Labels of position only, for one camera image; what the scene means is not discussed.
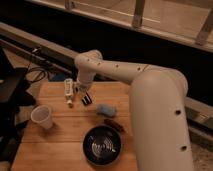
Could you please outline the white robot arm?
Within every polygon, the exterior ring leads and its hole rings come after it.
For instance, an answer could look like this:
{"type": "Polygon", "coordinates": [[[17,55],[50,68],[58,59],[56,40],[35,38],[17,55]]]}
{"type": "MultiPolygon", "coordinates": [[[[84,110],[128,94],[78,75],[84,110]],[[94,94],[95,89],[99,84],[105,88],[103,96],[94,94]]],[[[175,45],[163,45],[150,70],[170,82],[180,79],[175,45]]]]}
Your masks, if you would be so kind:
{"type": "Polygon", "coordinates": [[[138,171],[194,171],[185,114],[188,83],[178,70],[108,61],[97,50],[78,54],[77,83],[87,90],[97,74],[126,83],[138,171]]]}

